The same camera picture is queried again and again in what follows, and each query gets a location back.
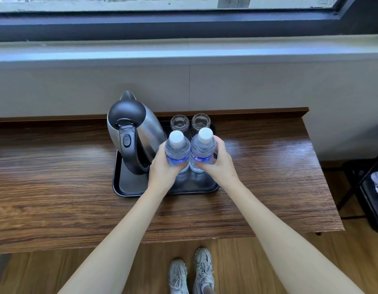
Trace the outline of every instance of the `bottle label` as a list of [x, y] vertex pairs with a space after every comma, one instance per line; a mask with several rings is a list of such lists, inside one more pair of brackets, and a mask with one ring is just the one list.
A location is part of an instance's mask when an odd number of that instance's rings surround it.
[[213, 157], [213, 153], [208, 157], [199, 157], [196, 154], [194, 154], [192, 151], [190, 151], [190, 155], [192, 156], [193, 160], [195, 160], [196, 162], [202, 162], [202, 163], [208, 162]]
[[170, 157], [170, 156], [167, 156], [167, 158], [169, 159], [169, 161], [170, 161], [171, 163], [179, 164], [179, 163], [182, 163], [182, 162], [187, 161], [188, 158], [189, 158], [189, 154], [187, 154], [186, 157], [183, 157], [182, 159], [174, 159], [174, 158], [172, 158], [172, 157]]

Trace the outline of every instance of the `brown wooden tabletop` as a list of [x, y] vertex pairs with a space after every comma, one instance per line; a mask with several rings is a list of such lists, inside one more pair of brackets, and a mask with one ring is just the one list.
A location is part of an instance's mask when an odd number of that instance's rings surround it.
[[[301, 118], [218, 120], [237, 173], [298, 232], [343, 230]], [[112, 190], [105, 125], [0, 128], [0, 253], [94, 247], [136, 202]], [[253, 236], [223, 189], [167, 196], [143, 242]]]

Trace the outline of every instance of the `forearm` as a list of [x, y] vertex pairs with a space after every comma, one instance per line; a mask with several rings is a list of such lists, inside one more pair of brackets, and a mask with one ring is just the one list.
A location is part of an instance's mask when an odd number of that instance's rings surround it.
[[120, 294], [141, 239], [165, 194], [164, 190], [147, 190], [59, 294]]
[[258, 237], [290, 294], [361, 294], [314, 246], [265, 207], [241, 182], [225, 188]]

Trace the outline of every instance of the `sneaker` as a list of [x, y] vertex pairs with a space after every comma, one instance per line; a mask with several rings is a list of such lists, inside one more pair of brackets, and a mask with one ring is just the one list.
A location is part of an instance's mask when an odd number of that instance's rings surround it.
[[185, 263], [181, 259], [174, 260], [170, 264], [169, 285], [171, 294], [189, 294], [186, 279], [188, 272]]
[[212, 258], [207, 248], [199, 248], [195, 254], [196, 280], [193, 285], [193, 294], [203, 294], [205, 285], [215, 289], [215, 280], [212, 276]]

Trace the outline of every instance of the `wall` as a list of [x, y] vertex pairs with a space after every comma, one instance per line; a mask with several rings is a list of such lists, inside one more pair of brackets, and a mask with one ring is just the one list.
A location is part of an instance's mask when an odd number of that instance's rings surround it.
[[319, 159], [378, 153], [378, 61], [0, 70], [0, 117], [104, 114], [126, 89], [154, 111], [308, 106]]

